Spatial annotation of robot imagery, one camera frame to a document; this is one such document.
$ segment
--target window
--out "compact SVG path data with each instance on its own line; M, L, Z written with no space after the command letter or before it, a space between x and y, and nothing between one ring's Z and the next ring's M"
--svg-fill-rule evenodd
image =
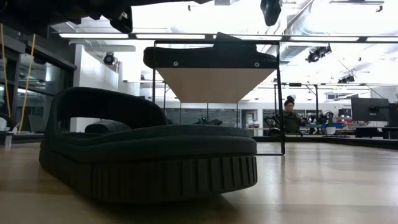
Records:
M30 55L22 55L19 69L19 86L26 86L27 76L29 74L29 63ZM64 84L64 70L40 58L34 58L32 70L30 72L29 89L55 95L60 90L64 89Z
M213 125L224 127L236 127L236 109L209 109L208 121ZM180 124L180 109L166 108L165 115L169 124ZM181 124L194 124L207 121L207 109L189 109L181 110Z
M17 107L16 107L16 124L21 125L22 107L24 105L25 89L18 88ZM45 125L49 119L51 102L53 96L36 93L34 91L27 92L27 100L25 106L24 122L22 124L23 132L43 133Z

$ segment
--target metal frame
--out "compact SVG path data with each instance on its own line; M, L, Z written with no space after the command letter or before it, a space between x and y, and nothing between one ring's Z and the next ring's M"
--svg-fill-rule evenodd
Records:
M216 43L223 43L223 44L259 44L259 45L276 45L277 46L277 55L276 55L276 69L277 70L277 88L278 88L278 102L279 102L279 116L280 116L280 123L284 123L283 118L283 108L282 108L282 83L280 81L280 43L279 41L269 41L269 40L245 40L245 41L230 41L230 40L192 40L192 39L178 39L178 40L155 40L154 42L154 62L155 66L153 68L153 77L152 77L152 102L155 103L155 74L157 68L157 61L156 61L156 47L158 44L216 44ZM256 154L257 156L283 156L285 154L285 130L284 126L280 126L280 153L259 153Z
M154 40L154 41L181 41L181 40L214 40L216 34L175 34L175 33L132 33L132 34L121 34L121 33L104 33L104 32L92 32L84 33L84 38L79 37L80 33L76 32L65 32L58 33L65 39L70 40ZM118 35L118 37L98 37L98 35ZM140 37L140 35L149 35L150 37ZM192 39L173 38L176 35L192 36ZM268 42L295 42L295 43L324 43L324 44L396 44L398 43L397 36L380 36L380 35L258 35L258 34L229 34L236 37L248 38L244 41L268 41Z

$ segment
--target blue object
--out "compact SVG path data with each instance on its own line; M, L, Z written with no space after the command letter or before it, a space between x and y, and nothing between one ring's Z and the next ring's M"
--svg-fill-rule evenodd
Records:
M333 123L335 128L343 128L343 123Z

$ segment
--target trapezoid wooden board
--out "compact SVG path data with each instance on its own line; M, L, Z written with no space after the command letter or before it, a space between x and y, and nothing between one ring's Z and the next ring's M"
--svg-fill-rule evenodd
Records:
M237 103L273 68L158 68L182 103Z

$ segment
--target wooden floor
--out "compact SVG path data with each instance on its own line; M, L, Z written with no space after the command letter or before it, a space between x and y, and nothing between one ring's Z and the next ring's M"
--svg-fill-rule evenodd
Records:
M259 152L279 144L260 143ZM98 205L44 172L39 145L0 148L0 223L397 223L398 151L287 144L258 157L256 186L156 206Z

